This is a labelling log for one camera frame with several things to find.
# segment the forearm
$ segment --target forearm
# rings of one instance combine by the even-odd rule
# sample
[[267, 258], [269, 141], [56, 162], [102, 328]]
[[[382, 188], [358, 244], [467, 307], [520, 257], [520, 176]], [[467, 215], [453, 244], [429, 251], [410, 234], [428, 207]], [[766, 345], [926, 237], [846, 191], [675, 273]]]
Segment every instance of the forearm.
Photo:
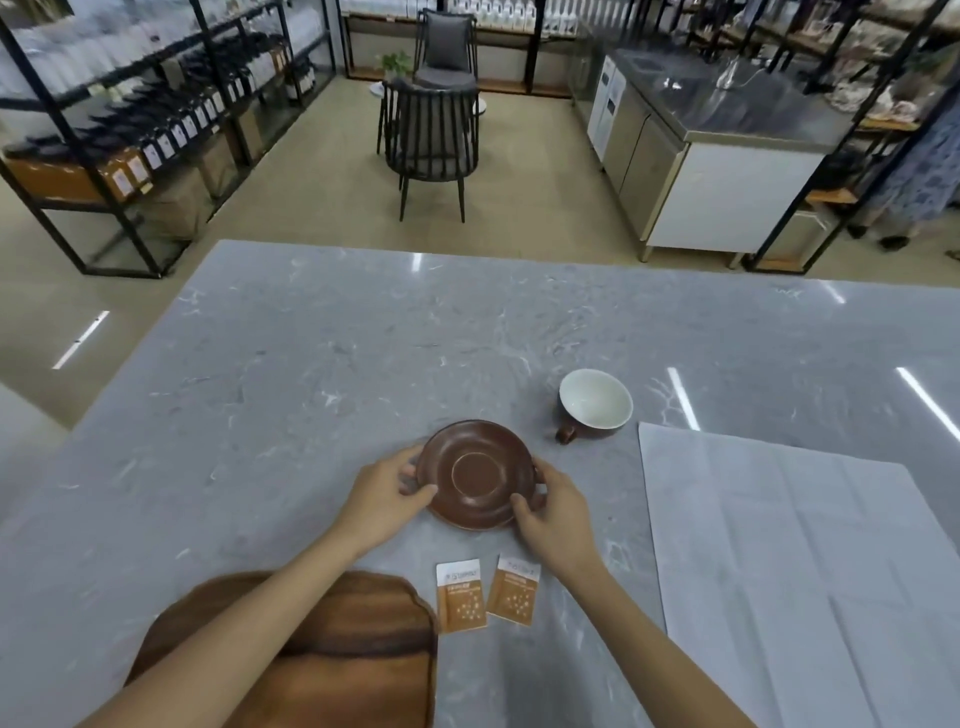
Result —
[[563, 579], [656, 728], [756, 728], [597, 559]]
[[356, 557], [348, 539], [326, 534], [78, 728], [220, 728]]

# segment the blue patterned cloth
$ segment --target blue patterned cloth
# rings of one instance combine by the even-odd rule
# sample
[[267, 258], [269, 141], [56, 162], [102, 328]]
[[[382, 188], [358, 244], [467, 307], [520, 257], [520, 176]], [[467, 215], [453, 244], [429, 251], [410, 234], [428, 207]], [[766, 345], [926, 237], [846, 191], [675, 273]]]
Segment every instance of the blue patterned cloth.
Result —
[[898, 222], [933, 220], [944, 211], [960, 184], [960, 94], [900, 167], [880, 186], [870, 207], [885, 207]]

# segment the cup handle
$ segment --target cup handle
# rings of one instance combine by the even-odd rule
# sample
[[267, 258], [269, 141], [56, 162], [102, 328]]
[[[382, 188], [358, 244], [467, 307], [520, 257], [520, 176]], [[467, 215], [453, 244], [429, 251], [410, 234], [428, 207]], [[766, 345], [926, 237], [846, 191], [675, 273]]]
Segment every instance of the cup handle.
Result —
[[561, 425], [560, 429], [557, 430], [557, 442], [561, 445], [569, 445], [577, 437], [577, 425], [574, 423], [567, 423], [566, 425]]

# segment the white paper sheet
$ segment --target white paper sheet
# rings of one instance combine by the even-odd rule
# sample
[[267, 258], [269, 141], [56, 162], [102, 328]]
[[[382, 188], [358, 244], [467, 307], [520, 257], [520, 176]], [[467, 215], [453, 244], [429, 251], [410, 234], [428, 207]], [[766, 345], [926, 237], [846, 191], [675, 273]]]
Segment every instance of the white paper sheet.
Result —
[[960, 557], [904, 466], [639, 440], [667, 634], [759, 728], [960, 725]]

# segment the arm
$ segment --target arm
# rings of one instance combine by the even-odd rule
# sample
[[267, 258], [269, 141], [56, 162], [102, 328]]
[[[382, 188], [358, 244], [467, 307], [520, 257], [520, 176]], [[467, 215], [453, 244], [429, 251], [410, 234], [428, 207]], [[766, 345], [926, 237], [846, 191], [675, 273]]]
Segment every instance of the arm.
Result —
[[117, 693], [78, 728], [220, 728], [330, 585], [437, 492], [401, 493], [409, 448], [364, 467], [323, 536]]
[[537, 460], [546, 507], [532, 513], [513, 496], [524, 541], [560, 579], [596, 627], [657, 728], [756, 728], [717, 684], [634, 604], [604, 566], [587, 500], [573, 482]]

